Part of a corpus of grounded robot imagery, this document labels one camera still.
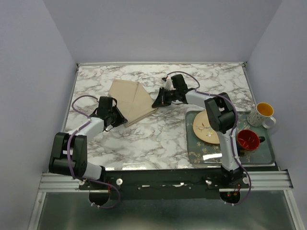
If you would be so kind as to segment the beige cloth napkin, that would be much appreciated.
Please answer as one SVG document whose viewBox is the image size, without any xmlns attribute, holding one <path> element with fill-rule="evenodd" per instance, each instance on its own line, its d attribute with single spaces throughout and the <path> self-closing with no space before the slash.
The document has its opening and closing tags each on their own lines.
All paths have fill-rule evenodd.
<svg viewBox="0 0 307 230">
<path fill-rule="evenodd" d="M 125 127 L 134 125 L 154 114 L 153 99 L 141 83 L 129 80 L 113 80 L 108 95 L 118 102 L 117 107 L 127 119 Z"/>
</svg>

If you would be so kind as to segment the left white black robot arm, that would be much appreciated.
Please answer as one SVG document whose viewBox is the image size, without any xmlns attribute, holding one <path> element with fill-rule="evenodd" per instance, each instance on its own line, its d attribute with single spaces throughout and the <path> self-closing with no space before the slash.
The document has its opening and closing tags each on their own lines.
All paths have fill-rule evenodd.
<svg viewBox="0 0 307 230">
<path fill-rule="evenodd" d="M 76 100 L 72 102 L 72 109 L 84 115 L 87 121 L 68 133 L 59 132 L 55 135 L 48 170 L 73 178 L 90 179 L 95 189 L 102 189 L 106 185 L 106 177 L 103 175 L 105 168 L 88 162 L 87 144 L 98 134 L 123 125 L 128 120 L 120 112 L 115 98 L 92 98 L 98 101 L 98 107 L 90 115 L 76 109 Z"/>
</svg>

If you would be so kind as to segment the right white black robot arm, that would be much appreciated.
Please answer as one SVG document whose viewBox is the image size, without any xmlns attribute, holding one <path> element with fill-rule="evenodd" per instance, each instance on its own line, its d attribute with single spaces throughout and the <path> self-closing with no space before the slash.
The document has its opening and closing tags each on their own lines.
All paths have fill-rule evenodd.
<svg viewBox="0 0 307 230">
<path fill-rule="evenodd" d="M 243 175 L 236 146 L 238 114 L 227 93 L 209 94 L 189 88 L 181 74 L 171 77 L 173 89 L 161 87 L 152 108 L 170 106 L 173 101 L 205 109 L 211 128 L 217 133 L 222 152 L 221 183 L 233 187 Z"/>
</svg>

